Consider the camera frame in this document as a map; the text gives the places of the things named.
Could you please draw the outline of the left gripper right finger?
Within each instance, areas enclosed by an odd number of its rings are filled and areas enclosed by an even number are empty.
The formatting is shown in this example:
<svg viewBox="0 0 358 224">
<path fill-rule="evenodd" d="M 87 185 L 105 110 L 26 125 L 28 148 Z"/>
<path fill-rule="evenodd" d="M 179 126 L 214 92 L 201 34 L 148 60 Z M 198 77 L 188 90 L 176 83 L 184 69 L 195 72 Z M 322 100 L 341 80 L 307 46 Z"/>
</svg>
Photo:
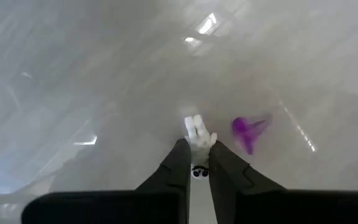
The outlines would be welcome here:
<svg viewBox="0 0 358 224">
<path fill-rule="evenodd" d="M 358 224 L 358 191 L 286 189 L 220 141 L 209 153 L 209 184 L 218 223 Z"/>
</svg>

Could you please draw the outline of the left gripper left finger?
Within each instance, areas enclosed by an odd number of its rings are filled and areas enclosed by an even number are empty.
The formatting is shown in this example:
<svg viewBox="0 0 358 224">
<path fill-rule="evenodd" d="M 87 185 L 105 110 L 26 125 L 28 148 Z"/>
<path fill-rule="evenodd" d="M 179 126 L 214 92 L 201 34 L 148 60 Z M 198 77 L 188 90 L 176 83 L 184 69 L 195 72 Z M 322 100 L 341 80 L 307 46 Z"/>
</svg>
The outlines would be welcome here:
<svg viewBox="0 0 358 224">
<path fill-rule="evenodd" d="M 23 223 L 188 223 L 190 145 L 179 139 L 134 190 L 54 192 L 25 206 Z"/>
</svg>

